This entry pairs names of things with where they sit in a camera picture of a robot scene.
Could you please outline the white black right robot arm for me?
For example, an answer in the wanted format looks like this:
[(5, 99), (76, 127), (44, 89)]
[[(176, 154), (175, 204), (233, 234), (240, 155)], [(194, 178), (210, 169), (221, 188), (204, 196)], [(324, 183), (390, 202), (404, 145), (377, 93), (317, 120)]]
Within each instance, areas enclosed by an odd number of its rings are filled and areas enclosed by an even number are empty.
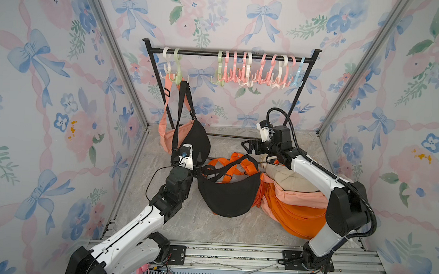
[(309, 271), (329, 270), (333, 254), (349, 239), (369, 237), (377, 230), (377, 219), (365, 187), (347, 182), (313, 160), (297, 142), (294, 130), (286, 126), (259, 125), (259, 139), (242, 142), (247, 154), (275, 157), (289, 170), (300, 174), (328, 199), (326, 223), (303, 246), (296, 261)]

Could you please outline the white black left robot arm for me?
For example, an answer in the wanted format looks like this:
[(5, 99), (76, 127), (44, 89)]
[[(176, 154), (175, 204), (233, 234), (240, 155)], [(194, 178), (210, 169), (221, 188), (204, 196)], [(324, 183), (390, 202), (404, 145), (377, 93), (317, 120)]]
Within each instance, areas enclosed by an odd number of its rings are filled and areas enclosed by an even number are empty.
[(201, 155), (183, 151), (165, 184), (140, 214), (91, 249), (78, 248), (64, 274), (131, 274), (145, 264), (165, 261), (170, 241), (158, 229), (182, 209), (202, 163)]

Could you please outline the beige crossbody bag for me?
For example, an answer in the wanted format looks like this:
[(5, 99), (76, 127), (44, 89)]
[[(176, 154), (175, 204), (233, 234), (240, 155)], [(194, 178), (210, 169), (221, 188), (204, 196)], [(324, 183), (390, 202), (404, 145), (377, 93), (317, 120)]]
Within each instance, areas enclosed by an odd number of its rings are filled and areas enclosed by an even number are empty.
[(301, 174), (296, 173), (284, 165), (272, 165), (266, 162), (266, 155), (260, 157), (261, 168), (268, 177), (277, 182), (284, 191), (300, 193), (315, 193), (319, 190)]

